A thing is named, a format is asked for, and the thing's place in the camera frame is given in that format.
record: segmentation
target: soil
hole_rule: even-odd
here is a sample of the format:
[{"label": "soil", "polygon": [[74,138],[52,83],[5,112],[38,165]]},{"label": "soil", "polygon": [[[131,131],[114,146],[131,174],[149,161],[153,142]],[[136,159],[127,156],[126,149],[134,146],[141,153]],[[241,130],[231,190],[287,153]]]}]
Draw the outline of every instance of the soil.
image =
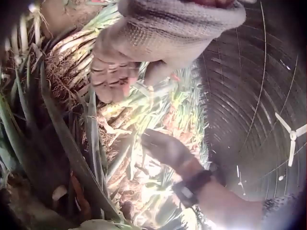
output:
[{"label": "soil", "polygon": [[41,13],[46,23],[43,25],[43,32],[47,38],[58,35],[62,31],[73,27],[81,29],[92,18],[94,18],[102,6],[86,5],[88,0],[45,0],[41,5]]}]

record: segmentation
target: black wristwatch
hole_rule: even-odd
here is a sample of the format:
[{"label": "black wristwatch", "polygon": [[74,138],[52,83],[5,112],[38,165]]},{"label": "black wristwatch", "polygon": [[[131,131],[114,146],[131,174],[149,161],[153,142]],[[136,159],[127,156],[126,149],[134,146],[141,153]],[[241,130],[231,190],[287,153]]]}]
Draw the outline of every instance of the black wristwatch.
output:
[{"label": "black wristwatch", "polygon": [[203,170],[190,178],[188,181],[181,181],[173,185],[172,189],[178,196],[185,208],[191,208],[198,204],[197,192],[211,179],[212,172]]}]

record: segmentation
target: gloved hand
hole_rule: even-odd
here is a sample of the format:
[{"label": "gloved hand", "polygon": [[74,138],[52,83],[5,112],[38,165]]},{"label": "gloved hand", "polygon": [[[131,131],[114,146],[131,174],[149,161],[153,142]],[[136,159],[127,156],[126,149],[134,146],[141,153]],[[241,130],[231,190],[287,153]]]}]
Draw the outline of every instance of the gloved hand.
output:
[{"label": "gloved hand", "polygon": [[152,129],[146,129],[142,134],[141,144],[148,155],[162,164],[169,165],[175,171],[194,158],[189,149],[178,139]]},{"label": "gloved hand", "polygon": [[234,0],[121,0],[124,16],[95,42],[90,78],[98,98],[123,99],[138,77],[136,62],[150,62],[144,83],[154,85],[188,66],[212,39],[246,18]]}]

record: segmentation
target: corrugated metal wall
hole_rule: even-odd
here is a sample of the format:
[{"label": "corrugated metal wall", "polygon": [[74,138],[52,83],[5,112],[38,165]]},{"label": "corrugated metal wall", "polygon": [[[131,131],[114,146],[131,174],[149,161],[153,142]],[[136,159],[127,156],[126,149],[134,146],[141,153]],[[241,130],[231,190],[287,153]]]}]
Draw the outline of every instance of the corrugated metal wall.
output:
[{"label": "corrugated metal wall", "polygon": [[278,5],[246,5],[244,25],[212,41],[193,67],[203,79],[211,159],[227,187],[243,197],[239,166],[249,200],[293,193],[306,184],[306,134],[296,140],[288,167],[290,137],[275,117],[277,112],[293,129],[306,124],[306,49],[298,49],[299,37],[289,30],[294,24],[287,23],[291,15]]}]

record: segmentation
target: gray knit glove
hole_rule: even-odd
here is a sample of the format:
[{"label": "gray knit glove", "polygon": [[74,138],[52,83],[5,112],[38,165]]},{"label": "gray knit glove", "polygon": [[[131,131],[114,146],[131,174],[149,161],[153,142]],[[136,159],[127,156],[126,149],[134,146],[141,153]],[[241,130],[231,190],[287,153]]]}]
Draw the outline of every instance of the gray knit glove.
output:
[{"label": "gray knit glove", "polygon": [[150,62],[146,85],[188,66],[227,29],[246,18],[234,0],[121,0],[124,16],[104,29],[93,49],[91,81],[98,98],[118,102],[138,77],[137,62]]}]

